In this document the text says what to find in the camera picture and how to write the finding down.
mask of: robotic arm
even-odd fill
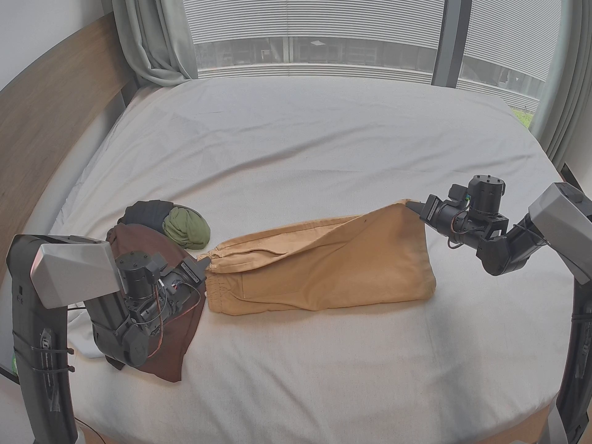
[[[558,396],[551,405],[539,444],[573,444],[588,424],[592,397],[592,201],[566,182],[554,183],[507,232],[499,214],[506,190],[499,178],[477,175],[467,187],[453,184],[449,199],[431,194],[408,202],[420,219],[448,238],[450,248],[468,245],[491,275],[522,268],[544,245],[553,248],[573,273],[573,315],[568,357]]]
[[[84,444],[70,396],[68,305],[84,301],[95,343],[111,363],[138,367],[149,357],[149,337],[160,334],[203,284],[210,259],[188,256],[172,268],[158,254],[131,252],[114,260],[105,241],[19,235],[6,262],[14,351],[35,442]]]

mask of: building exterior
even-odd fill
[[[200,77],[343,75],[429,84],[444,0],[183,0]],[[473,0],[458,88],[534,111],[561,0]]]

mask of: rolled green cloth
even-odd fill
[[[165,235],[182,248],[201,250],[210,241],[210,226],[196,211],[175,205],[162,223]]]

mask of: bed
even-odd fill
[[[161,198],[202,213],[209,249],[444,196],[474,174],[506,181],[513,222],[560,181],[495,97],[374,79],[195,80],[137,93],[51,232],[103,238],[126,206]],[[71,323],[76,415],[128,444],[474,442],[532,416],[540,428],[566,356],[569,271],[541,249],[490,277],[469,248],[453,252],[431,230],[427,242],[432,299],[241,317],[206,308],[177,384],[85,357],[82,314]]]

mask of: green grass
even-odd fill
[[[520,120],[522,122],[522,124],[528,128],[530,125],[530,122],[532,121],[532,115],[533,114],[529,114],[528,112],[523,112],[522,110],[518,110],[513,108],[512,111],[514,112],[514,114],[518,117],[518,120]]]

